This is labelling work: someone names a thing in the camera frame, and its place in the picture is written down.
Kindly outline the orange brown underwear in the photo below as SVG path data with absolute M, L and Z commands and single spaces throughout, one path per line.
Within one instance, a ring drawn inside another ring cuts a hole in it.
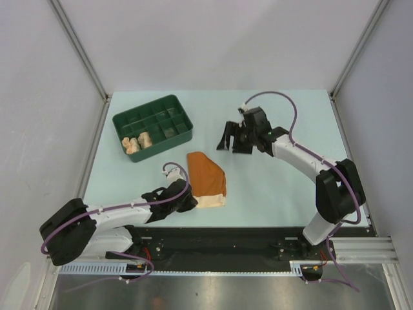
M 223 169 L 203 152 L 190 152 L 186 158 L 192 195 L 197 200 L 197 207 L 225 206 L 227 180 Z

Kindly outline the peach boxer underwear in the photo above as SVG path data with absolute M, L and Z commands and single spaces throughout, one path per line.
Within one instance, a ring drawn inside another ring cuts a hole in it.
M 131 155 L 141 150 L 141 146 L 137 138 L 125 137 L 122 139 L 122 146 L 125 149 L 126 154 Z

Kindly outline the beige navy-trimmed underwear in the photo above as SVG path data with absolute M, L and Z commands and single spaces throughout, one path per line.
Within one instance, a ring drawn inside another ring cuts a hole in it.
M 137 137 L 137 142 L 139 143 L 141 149 L 147 149 L 153 145 L 149 132 L 140 133 Z

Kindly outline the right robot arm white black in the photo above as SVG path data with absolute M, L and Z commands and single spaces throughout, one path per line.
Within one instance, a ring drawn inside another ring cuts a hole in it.
M 251 154 L 253 148 L 271 157 L 283 160 L 302 172 L 316 186 L 317 212 L 303 229 L 304 239 L 297 245 L 298 253 L 313 259 L 321 251 L 321 244 L 345 218 L 356 213 L 366 202 L 355 163 L 346 158 L 331 162 L 297 142 L 283 127 L 272 127 L 264 110 L 239 109 L 243 120 L 228 121 L 217 150 L 231 150 L 238 154 Z

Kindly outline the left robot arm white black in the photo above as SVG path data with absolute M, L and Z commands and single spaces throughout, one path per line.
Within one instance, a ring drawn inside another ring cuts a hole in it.
M 183 179 L 123 205 L 87 205 L 74 198 L 40 227 L 41 253 L 55 266 L 91 256 L 118 257 L 123 253 L 135 258 L 143 250 L 136 227 L 191 211 L 196 205 L 192 188 Z

